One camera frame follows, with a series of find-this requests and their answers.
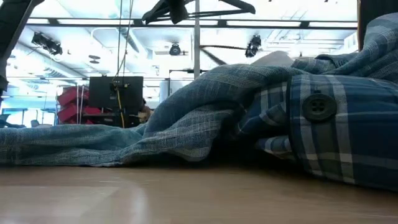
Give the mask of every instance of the shirt button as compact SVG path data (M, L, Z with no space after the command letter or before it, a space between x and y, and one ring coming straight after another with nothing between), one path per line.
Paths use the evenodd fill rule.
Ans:
M325 94L316 93L303 102L304 118L313 123L327 121L337 113L336 101Z

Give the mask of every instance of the wooden table surface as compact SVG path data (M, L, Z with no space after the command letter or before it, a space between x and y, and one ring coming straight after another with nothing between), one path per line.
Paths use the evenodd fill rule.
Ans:
M0 168L0 223L398 223L398 194L274 170Z

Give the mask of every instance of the ceiling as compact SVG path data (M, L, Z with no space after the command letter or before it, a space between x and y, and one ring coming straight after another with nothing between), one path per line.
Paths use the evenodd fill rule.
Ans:
M142 15L158 0L133 0L132 18ZM221 16L217 19L276 19L313 21L355 21L357 0L244 0L256 8L256 14ZM37 6L31 17L57 18L119 18L122 5L122 18L129 17L129 0L45 0ZM194 11L194 2L187 4L189 12ZM234 9L217 0L201 0L201 11ZM63 55L51 57L44 49L31 43L34 32L60 42ZM117 72L118 53L122 59L127 46L125 75L141 75L144 78L167 78L169 69L192 68L192 28L134 28L130 30L131 40L137 46L120 40L116 28L94 27L25 27L7 68L8 77L93 77L113 76ZM313 57L318 54L333 54L345 47L345 38L354 34L353 30L283 30L283 29L201 29L201 45L230 45L246 47L253 35L260 35L262 52L255 58L247 59L243 50L208 49L227 63L251 63L262 55L275 50L288 52L292 57L300 54ZM186 56L167 55L172 43L179 43ZM90 63L89 55L101 57L99 63ZM201 55L201 68L208 70L216 66L206 55ZM171 78L193 78L192 74L172 73ZM159 81L151 81L150 86L159 86ZM38 91L32 85L70 85L71 81L40 80L11 81L11 85ZM144 95L156 95L159 88L144 90Z

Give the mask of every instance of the blue plaid fabric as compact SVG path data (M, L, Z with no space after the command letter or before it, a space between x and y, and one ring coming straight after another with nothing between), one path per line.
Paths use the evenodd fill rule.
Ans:
M219 66L162 102L137 128L64 125L0 129L0 165L118 166L168 153L207 157L224 141L254 145L319 177L398 190L398 14L368 25L363 51L296 60L291 67ZM336 116L303 117L314 89L332 97Z

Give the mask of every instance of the computer monitor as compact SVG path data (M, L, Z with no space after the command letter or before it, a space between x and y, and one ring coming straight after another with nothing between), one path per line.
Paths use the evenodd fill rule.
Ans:
M88 104L96 108L119 108L118 96L111 86L112 83L120 86L122 108L130 113L137 113L143 106L143 77L91 77Z

